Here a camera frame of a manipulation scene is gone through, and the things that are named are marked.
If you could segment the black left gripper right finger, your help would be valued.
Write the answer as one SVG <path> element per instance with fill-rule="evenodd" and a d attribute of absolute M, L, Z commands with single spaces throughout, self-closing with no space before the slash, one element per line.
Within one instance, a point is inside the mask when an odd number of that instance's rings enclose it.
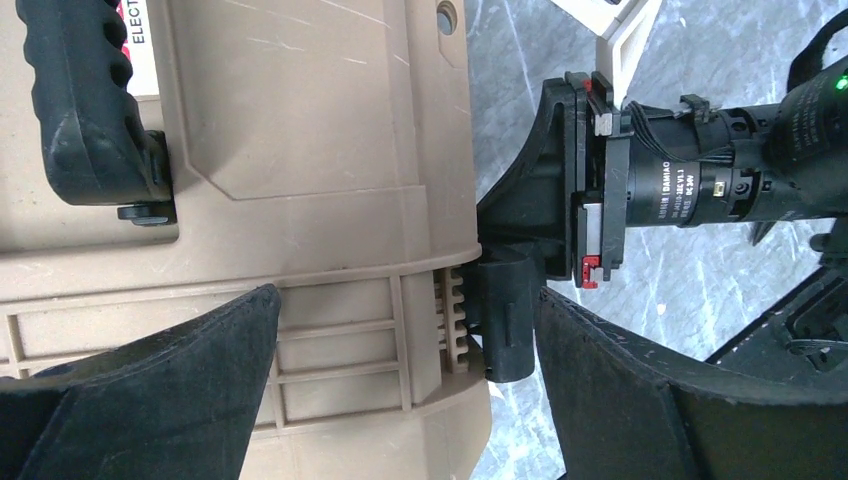
<path fill-rule="evenodd" d="M 552 289 L 537 350 L 569 479 L 843 479 L 847 388 L 728 370 Z"/>

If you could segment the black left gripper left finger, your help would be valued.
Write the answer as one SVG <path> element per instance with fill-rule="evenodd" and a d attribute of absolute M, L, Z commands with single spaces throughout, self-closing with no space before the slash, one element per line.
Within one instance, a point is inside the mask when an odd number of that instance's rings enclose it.
<path fill-rule="evenodd" d="M 276 349 L 263 285 L 199 317 L 1 381 L 5 479 L 236 479 Z"/>

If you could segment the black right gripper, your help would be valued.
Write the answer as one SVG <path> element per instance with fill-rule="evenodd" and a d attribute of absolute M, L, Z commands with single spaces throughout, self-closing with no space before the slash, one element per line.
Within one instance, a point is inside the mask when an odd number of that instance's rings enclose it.
<path fill-rule="evenodd" d="M 771 220 L 762 147 L 773 105 L 618 109 L 599 73 L 543 82 L 529 134 L 477 205 L 483 244 L 531 243 L 545 274 L 594 289 L 623 263 L 629 228 Z"/>

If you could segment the tan plastic toolbox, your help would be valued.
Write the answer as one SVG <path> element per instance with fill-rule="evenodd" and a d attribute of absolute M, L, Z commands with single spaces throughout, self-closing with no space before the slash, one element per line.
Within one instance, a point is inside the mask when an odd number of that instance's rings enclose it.
<path fill-rule="evenodd" d="M 236 479 L 468 479 L 492 430 L 461 1 L 5 1 L 1 381 L 263 285 Z"/>

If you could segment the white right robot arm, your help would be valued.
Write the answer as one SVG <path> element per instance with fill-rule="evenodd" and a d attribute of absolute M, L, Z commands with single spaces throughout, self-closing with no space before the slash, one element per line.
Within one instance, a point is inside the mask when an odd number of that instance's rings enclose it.
<path fill-rule="evenodd" d="M 534 245 L 551 278 L 593 289 L 629 228 L 773 223 L 847 214 L 847 63 L 825 65 L 839 13 L 793 59 L 778 104 L 679 110 L 615 102 L 600 71 L 545 81 L 516 160 L 477 207 L 480 240 Z"/>

